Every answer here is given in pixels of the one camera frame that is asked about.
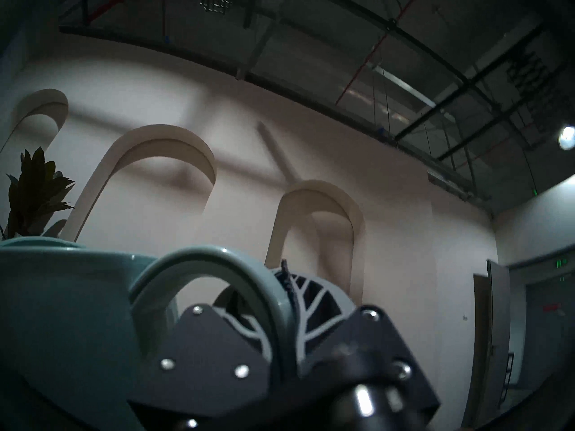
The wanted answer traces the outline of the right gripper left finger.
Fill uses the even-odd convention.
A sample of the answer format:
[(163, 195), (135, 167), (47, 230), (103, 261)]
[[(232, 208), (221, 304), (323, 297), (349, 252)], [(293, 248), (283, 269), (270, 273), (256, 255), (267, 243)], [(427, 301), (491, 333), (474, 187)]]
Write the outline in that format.
[(215, 309), (188, 308), (141, 358), (128, 403), (139, 422), (210, 422), (265, 398), (284, 382)]

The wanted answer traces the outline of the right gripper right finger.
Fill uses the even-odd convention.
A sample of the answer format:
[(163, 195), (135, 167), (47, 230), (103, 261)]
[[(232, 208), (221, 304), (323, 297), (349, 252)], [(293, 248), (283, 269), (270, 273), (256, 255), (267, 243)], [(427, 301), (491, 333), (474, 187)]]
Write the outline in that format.
[(337, 285), (296, 274), (286, 259), (273, 271), (293, 305), (294, 346), (302, 379), (330, 358), (374, 352), (424, 418), (440, 406), (430, 382), (389, 316), (377, 306), (357, 307)]

